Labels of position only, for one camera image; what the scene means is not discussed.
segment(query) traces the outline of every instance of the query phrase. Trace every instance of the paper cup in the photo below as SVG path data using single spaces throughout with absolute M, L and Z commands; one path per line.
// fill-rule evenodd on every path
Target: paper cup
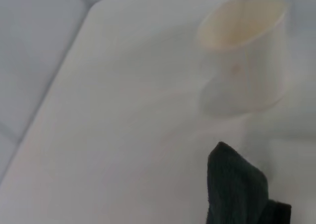
M 230 0 L 201 23 L 197 38 L 216 66 L 234 101 L 258 110 L 277 102 L 286 90 L 284 0 Z

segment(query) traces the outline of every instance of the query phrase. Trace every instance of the dark green cloth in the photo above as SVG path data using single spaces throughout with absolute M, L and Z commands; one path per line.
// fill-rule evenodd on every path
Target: dark green cloth
M 269 200 L 265 175 L 227 144 L 208 157 L 207 224 L 289 224 L 291 206 Z

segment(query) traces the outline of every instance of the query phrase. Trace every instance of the white table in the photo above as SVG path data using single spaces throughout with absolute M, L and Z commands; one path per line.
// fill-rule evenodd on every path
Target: white table
M 1 184 L 1 224 L 202 224 L 207 156 L 220 139 L 268 170 L 271 197 L 293 205 L 293 223 L 313 223 L 313 39 L 292 37 L 300 67 L 274 108 L 202 115 L 192 42 L 215 3 L 92 8 Z

